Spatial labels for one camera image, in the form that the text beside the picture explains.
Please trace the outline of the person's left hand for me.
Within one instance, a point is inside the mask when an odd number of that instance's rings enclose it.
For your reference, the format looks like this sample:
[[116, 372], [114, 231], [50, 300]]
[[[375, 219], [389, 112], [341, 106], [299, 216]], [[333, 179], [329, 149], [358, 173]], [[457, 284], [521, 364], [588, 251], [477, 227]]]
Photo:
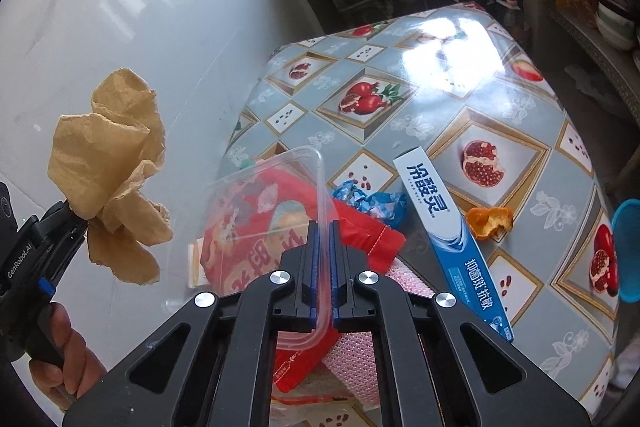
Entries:
[[59, 303], [51, 306], [50, 331], [55, 347], [62, 352], [62, 369], [31, 359], [29, 372], [36, 387], [65, 412], [72, 401], [62, 390], [70, 397], [80, 398], [106, 374], [106, 368], [87, 347], [84, 337], [73, 329], [66, 309]]

